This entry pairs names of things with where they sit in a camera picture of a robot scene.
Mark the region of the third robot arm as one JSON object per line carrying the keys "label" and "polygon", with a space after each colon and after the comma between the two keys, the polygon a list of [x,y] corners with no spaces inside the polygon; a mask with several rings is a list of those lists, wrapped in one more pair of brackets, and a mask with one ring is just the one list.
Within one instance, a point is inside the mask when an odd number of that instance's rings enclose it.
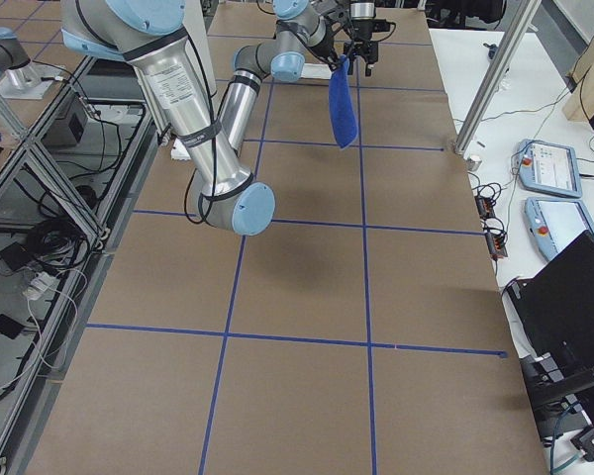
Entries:
{"label": "third robot arm", "polygon": [[50,88],[16,34],[0,27],[0,95],[5,99],[42,100]]}

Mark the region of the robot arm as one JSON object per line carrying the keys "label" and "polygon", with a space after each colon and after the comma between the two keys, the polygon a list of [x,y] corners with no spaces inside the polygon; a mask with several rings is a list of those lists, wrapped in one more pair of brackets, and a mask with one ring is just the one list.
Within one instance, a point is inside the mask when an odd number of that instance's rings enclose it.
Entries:
{"label": "robot arm", "polygon": [[63,41],[85,55],[121,61],[135,69],[152,110],[178,136],[195,164],[184,198],[199,223],[255,236],[270,224],[275,198],[239,161],[238,150],[259,87],[267,76],[296,82],[309,51],[332,72],[329,111],[337,145],[357,137],[357,120],[347,84],[350,58],[334,47],[334,25],[348,30],[347,1],[275,1],[275,36],[242,47],[234,76],[216,108],[207,65],[183,25],[182,1],[63,1]]}
{"label": "robot arm", "polygon": [[370,77],[378,60],[378,44],[373,39],[376,9],[373,1],[350,1],[350,47],[347,54],[351,61],[362,58],[364,75]]}

